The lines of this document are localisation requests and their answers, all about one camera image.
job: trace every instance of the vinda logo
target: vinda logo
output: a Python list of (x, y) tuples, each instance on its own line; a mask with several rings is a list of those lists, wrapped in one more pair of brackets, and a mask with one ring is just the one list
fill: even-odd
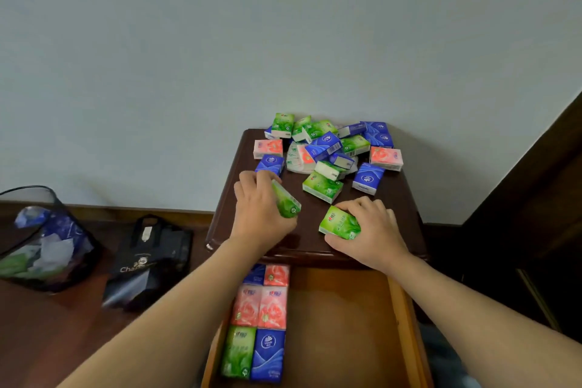
[(261, 340), (261, 347), (271, 348), (274, 347), (276, 343), (277, 340), (272, 335), (267, 334), (265, 337), (263, 337), (263, 340)]
[(143, 267), (145, 267), (147, 264), (147, 258), (145, 256), (142, 256), (140, 259), (137, 260), (137, 262), (133, 263), (133, 267), (121, 267), (119, 269), (119, 271), (121, 273), (125, 273), (125, 272), (134, 272), (136, 270), (142, 269)]

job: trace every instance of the wooden drawer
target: wooden drawer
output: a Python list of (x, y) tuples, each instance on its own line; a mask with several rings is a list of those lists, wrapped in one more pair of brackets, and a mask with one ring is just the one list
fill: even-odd
[[(265, 386), (220, 375), (230, 313), (212, 342), (202, 386)], [(409, 296), (374, 270), (294, 267), (282, 387), (432, 387)]]

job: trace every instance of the trash bin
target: trash bin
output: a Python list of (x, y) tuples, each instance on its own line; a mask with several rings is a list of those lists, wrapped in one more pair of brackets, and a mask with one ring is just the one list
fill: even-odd
[(0, 193), (0, 279), (59, 292), (85, 279), (101, 252), (51, 188)]

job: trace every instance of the white wall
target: white wall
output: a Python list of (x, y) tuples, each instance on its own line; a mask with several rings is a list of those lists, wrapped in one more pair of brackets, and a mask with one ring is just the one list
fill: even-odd
[(214, 210), (277, 111), (388, 121), (462, 223), (582, 86), (582, 0), (0, 0), (0, 189)]

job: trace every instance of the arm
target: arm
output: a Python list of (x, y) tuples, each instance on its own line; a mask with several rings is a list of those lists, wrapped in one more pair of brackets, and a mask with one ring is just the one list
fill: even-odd
[(242, 172), (235, 223), (195, 271), (79, 366), (60, 388), (190, 387), (236, 289), (258, 258), (295, 228), (277, 210), (268, 171)]
[(582, 386), (582, 345), (437, 272), (412, 256), (382, 201), (340, 203), (362, 231), (325, 241), (391, 276), (410, 294), (484, 387)]

